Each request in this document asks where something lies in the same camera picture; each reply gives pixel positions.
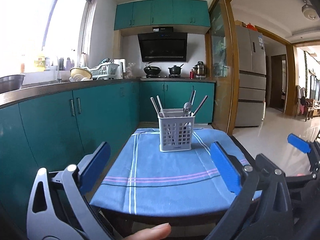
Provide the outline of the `human thumb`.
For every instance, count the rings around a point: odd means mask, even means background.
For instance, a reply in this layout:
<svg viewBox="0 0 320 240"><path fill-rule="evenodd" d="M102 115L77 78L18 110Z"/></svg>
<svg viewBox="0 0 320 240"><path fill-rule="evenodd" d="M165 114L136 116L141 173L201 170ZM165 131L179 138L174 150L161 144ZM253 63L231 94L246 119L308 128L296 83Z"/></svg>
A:
<svg viewBox="0 0 320 240"><path fill-rule="evenodd" d="M150 229L140 230L124 240L159 240L165 239L171 233L171 225L169 223L161 224Z"/></svg>

